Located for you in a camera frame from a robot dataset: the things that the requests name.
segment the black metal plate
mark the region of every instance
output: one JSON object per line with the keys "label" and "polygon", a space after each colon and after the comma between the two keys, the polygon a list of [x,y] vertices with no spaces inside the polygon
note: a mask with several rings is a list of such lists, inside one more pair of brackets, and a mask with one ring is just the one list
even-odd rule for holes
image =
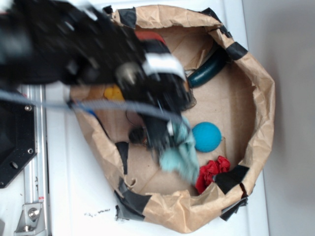
{"label": "black metal plate", "polygon": [[34,106],[0,100],[0,188],[35,156]]}

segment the blue ball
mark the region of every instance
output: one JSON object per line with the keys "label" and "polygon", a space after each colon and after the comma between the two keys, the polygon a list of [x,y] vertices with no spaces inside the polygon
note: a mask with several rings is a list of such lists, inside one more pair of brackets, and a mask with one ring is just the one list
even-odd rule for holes
{"label": "blue ball", "polygon": [[195,148],[201,152],[210,152],[216,149],[222,139],[221,132],[218,127],[209,122],[197,124],[192,133],[196,140]]}

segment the red crumpled fabric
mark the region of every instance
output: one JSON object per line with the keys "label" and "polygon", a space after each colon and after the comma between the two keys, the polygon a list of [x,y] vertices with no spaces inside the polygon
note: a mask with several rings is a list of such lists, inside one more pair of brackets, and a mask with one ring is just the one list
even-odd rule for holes
{"label": "red crumpled fabric", "polygon": [[213,176],[228,172],[230,169],[230,162],[223,156],[219,156],[217,161],[210,160],[207,165],[200,167],[199,177],[196,182],[196,189],[199,194],[213,182]]}

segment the teal towel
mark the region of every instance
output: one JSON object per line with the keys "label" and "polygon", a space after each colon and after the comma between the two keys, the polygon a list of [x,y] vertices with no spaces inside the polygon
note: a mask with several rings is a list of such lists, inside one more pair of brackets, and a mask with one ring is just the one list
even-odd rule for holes
{"label": "teal towel", "polygon": [[195,184],[199,176],[199,162],[195,149],[195,139],[188,120],[173,123],[176,147],[167,149],[160,157],[159,164],[163,171],[177,171],[182,179]]}

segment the paper bag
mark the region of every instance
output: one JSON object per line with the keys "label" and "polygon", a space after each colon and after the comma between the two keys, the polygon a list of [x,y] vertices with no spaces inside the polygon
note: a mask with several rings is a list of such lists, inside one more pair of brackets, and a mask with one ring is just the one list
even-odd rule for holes
{"label": "paper bag", "polygon": [[[143,146],[129,143],[128,133],[141,122],[124,111],[95,111],[98,119],[77,113],[82,132],[118,200],[118,216],[161,224],[190,233],[212,219],[228,219],[244,205],[271,151],[274,134],[274,81],[245,48],[234,42],[211,9],[193,12],[151,5],[118,10],[117,24],[158,32],[185,70],[197,69],[213,43],[231,57],[224,69],[205,85],[194,88],[196,106],[183,112],[192,127],[214,123],[222,133],[219,147],[198,152],[200,166],[219,155],[231,170],[198,195],[177,173],[163,172]],[[72,88],[74,99],[100,99],[106,86]]]}

